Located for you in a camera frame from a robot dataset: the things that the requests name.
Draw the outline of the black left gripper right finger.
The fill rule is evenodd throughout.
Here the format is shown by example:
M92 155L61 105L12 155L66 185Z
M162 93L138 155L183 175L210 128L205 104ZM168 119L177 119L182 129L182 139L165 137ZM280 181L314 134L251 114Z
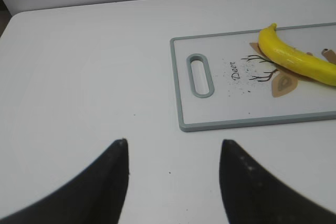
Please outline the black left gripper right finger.
M335 223L335 213L299 194L234 140L223 140L219 185L229 223Z

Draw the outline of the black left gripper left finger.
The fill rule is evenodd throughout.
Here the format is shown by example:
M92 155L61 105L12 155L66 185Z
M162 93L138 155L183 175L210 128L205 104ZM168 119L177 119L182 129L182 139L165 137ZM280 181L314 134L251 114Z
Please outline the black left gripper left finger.
M118 223L128 184L129 149L123 138L71 181L1 223Z

